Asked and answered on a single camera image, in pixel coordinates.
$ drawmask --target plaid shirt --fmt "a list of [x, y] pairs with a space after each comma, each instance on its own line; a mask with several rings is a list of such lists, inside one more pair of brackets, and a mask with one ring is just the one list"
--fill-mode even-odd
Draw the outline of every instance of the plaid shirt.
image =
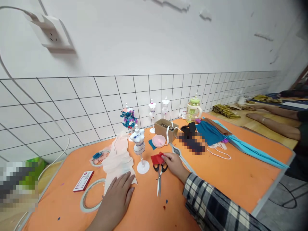
[[214, 186], [191, 173], [183, 191], [186, 208], [202, 230], [269, 230]]

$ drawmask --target small bowl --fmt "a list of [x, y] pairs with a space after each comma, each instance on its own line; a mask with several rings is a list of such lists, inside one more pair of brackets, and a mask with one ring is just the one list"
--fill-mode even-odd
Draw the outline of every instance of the small bowl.
[[156, 148], [161, 148], [165, 145], [166, 143], [166, 138], [163, 137], [162, 135], [155, 135], [153, 138], [152, 138], [152, 142], [153, 142], [153, 145], [156, 147]]

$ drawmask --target cardboard box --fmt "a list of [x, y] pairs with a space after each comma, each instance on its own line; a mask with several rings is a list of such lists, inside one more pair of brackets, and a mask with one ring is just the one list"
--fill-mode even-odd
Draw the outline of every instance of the cardboard box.
[[178, 129], [174, 129], [175, 127], [179, 127], [179, 125], [172, 123], [166, 119], [160, 119], [155, 123], [155, 134], [162, 135], [167, 140], [167, 127], [170, 125], [168, 136], [169, 136], [169, 143], [172, 143], [176, 139], [176, 134]]

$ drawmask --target red felt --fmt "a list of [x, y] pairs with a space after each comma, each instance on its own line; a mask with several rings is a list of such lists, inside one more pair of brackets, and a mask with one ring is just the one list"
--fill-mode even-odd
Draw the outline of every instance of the red felt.
[[159, 154], [154, 155], [154, 156], [151, 156], [152, 163], [153, 163], [154, 165], [156, 165], [156, 164], [162, 164], [162, 163], [164, 162], [164, 160], [163, 160], [162, 157], [161, 157], [162, 155], [163, 155], [163, 153], [162, 153], [162, 152], [159, 152]]

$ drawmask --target scissors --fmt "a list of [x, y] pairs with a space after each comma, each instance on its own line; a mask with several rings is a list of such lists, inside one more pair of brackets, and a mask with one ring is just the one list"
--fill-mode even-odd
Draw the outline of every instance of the scissors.
[[155, 171], [158, 172], [157, 196], [158, 196], [158, 192], [159, 192], [159, 197], [160, 197], [160, 195], [161, 195], [161, 174], [167, 170], [168, 165], [167, 165], [166, 168], [164, 168], [164, 166], [161, 165], [160, 172], [159, 172], [159, 166], [160, 166], [160, 165], [157, 165], [157, 167], [155, 167], [155, 166], [153, 165], [153, 168], [155, 169]]

